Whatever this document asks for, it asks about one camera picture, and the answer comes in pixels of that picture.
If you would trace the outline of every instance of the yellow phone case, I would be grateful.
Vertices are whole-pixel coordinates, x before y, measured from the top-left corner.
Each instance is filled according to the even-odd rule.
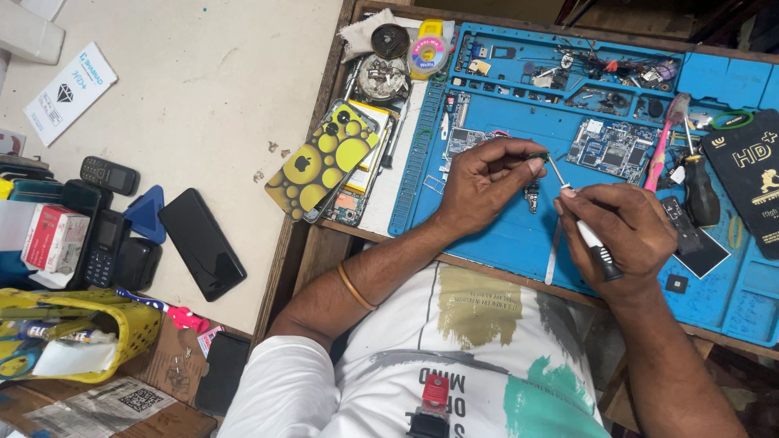
[[[362,118],[342,104],[265,184],[293,221],[314,208],[379,142]]]

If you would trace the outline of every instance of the blue triangular pry tool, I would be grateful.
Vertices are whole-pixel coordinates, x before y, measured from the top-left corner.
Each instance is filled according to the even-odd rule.
[[[162,187],[155,185],[138,196],[125,210],[125,217],[132,222],[130,229],[162,245],[165,242],[165,227],[157,217],[162,207],[165,207]]]

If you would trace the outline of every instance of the red box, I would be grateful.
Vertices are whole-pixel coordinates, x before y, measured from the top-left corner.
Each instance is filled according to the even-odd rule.
[[[79,262],[90,219],[60,205],[39,203],[22,250],[30,269],[70,274]]]

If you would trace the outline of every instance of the plastic basket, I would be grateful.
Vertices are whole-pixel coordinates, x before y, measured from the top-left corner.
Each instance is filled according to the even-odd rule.
[[[99,373],[79,373],[65,376],[21,376],[25,379],[67,379],[84,383],[96,383],[111,377],[124,362],[144,352],[157,338],[160,329],[159,310],[129,298],[120,298],[109,289],[95,291],[32,293],[17,289],[0,289],[0,308],[31,307],[38,302],[71,306],[88,310],[100,310],[111,315],[119,326],[116,356],[108,369]]]

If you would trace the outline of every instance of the screen protector box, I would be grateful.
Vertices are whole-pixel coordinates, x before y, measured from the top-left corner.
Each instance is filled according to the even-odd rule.
[[[24,114],[49,146],[117,79],[91,42],[24,108]]]
[[[90,219],[60,205],[39,203],[22,249],[31,270],[70,274],[79,262]]]

